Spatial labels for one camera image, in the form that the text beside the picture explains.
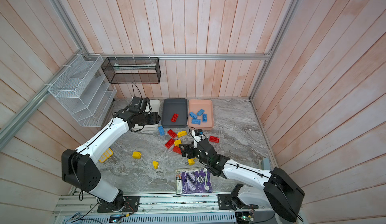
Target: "yellow square block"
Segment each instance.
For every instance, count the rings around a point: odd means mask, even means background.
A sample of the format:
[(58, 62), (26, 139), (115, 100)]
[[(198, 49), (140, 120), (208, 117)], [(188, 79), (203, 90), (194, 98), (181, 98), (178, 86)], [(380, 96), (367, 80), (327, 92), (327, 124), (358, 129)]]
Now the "yellow square block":
[(177, 133), (177, 136), (180, 138), (182, 136), (186, 135), (186, 131), (185, 130), (182, 130), (181, 132), (178, 132)]
[(133, 158), (134, 158), (134, 159), (141, 159), (141, 152), (139, 152), (139, 151), (134, 151), (134, 152), (133, 152)]
[(114, 154), (114, 152), (113, 152), (110, 148), (108, 148), (108, 149), (106, 150), (106, 152), (104, 152), (104, 153), (102, 154), (102, 156), (99, 158), (99, 162), (100, 162), (100, 163), (105, 162), (105, 161), (106, 161), (108, 158), (110, 158), (113, 154)]
[(157, 161), (153, 161), (154, 169), (158, 169), (159, 163)]
[(178, 146), (179, 144), (181, 144), (181, 140), (174, 140), (174, 145), (175, 146)]
[(189, 165), (194, 165), (194, 159), (188, 159), (188, 163), (189, 163)]

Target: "dark gray tray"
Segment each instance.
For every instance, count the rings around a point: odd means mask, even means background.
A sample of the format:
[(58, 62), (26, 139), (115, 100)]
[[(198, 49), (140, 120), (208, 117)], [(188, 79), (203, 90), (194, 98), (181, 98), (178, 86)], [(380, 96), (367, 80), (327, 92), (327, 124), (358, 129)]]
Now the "dark gray tray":
[[(178, 114), (177, 121), (171, 118)], [(188, 125), (188, 101), (186, 98), (167, 98), (162, 108), (161, 125), (164, 128), (185, 128)]]

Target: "wall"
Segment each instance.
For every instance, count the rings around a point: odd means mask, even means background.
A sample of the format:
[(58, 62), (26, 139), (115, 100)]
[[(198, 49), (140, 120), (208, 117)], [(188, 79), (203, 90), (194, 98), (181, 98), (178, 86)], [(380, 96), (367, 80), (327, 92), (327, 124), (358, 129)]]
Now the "wall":
[(385, 223), (386, 0), (303, 0), (253, 102), (310, 223)]
[[(89, 52), (265, 53), (291, 0), (61, 0)], [(161, 61), (148, 97), (249, 96), (263, 62)], [(118, 97), (132, 86), (116, 84)]]
[[(0, 0), (0, 128), (78, 47), (48, 0)], [(70, 185), (61, 154), (92, 137), (51, 96), (0, 153), (0, 217), (45, 223)]]

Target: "purple book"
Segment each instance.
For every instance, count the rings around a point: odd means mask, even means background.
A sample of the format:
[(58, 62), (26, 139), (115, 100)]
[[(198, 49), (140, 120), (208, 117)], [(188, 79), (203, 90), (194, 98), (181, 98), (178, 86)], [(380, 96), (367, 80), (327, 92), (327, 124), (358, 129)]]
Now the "purple book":
[(210, 172), (207, 168), (177, 169), (176, 194), (212, 192)]

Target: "white wire shelf organizer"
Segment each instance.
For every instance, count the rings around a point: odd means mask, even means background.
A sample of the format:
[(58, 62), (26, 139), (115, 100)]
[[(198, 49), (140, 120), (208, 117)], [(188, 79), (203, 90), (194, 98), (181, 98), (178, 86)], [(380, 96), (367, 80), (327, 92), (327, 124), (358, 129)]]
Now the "white wire shelf organizer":
[(49, 89), (80, 126), (100, 127), (117, 92), (104, 75), (95, 77), (102, 63), (101, 55), (80, 54)]

